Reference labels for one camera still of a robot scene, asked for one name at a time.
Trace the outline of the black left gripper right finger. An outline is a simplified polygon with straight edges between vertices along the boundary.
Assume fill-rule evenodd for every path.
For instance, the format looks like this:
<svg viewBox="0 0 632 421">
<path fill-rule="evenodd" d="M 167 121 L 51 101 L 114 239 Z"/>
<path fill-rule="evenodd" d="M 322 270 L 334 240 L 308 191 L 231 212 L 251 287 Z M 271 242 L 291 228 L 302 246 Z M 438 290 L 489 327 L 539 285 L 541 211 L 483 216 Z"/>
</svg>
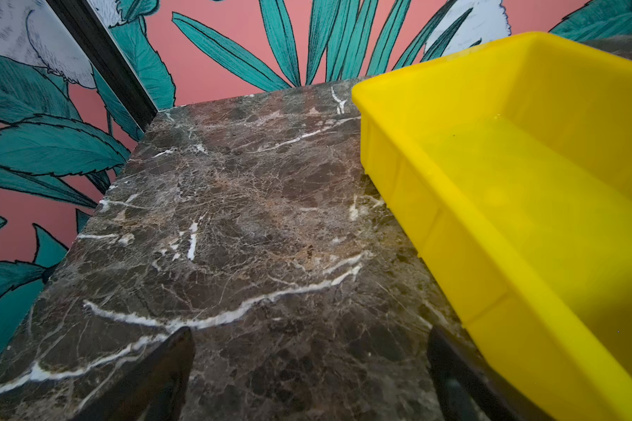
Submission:
<svg viewBox="0 0 632 421">
<path fill-rule="evenodd" d="M 442 326 L 428 335 L 428 361 L 446 420 L 551 419 Z"/>
</svg>

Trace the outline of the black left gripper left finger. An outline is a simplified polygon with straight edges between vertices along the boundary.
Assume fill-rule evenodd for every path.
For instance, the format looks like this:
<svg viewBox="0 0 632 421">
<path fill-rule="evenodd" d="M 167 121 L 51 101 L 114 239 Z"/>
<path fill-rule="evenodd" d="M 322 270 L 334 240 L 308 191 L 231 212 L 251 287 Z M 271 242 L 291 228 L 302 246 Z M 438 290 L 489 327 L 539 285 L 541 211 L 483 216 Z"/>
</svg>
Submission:
<svg viewBox="0 0 632 421">
<path fill-rule="evenodd" d="M 194 356 L 192 331 L 182 327 L 74 419 L 180 419 Z"/>
</svg>

